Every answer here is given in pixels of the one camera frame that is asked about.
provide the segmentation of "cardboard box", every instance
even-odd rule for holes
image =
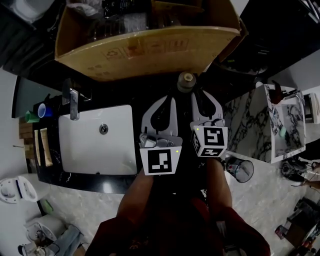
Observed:
[[[227,47],[241,40],[229,0],[203,0],[201,26],[172,26],[85,44],[88,22],[66,8],[55,45],[56,61],[97,81],[189,71],[200,74]]]

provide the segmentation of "red shirt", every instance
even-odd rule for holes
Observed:
[[[217,222],[225,226],[227,238]],[[101,223],[85,255],[223,256],[229,245],[242,249],[247,256],[270,256],[266,240],[232,208],[223,209],[212,220],[200,199],[169,199],[153,202],[139,227],[119,216]]]

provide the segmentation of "bottle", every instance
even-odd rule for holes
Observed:
[[[197,82],[197,79],[194,74],[191,74],[189,72],[182,72],[179,75],[178,82],[176,85],[180,92],[186,94],[192,91],[196,82]]]

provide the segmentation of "faucet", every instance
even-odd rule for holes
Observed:
[[[66,79],[62,85],[62,105],[66,105],[70,103],[70,119],[73,121],[77,121],[80,118],[78,103],[79,103],[79,92],[74,88],[71,88],[71,85],[74,83],[70,78]],[[85,98],[84,101],[90,101],[90,98],[85,97],[80,93],[81,96]]]

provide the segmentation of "green cup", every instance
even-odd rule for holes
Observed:
[[[38,123],[40,120],[40,118],[38,117],[37,114],[31,112],[31,111],[27,111],[25,113],[25,121],[27,123]]]

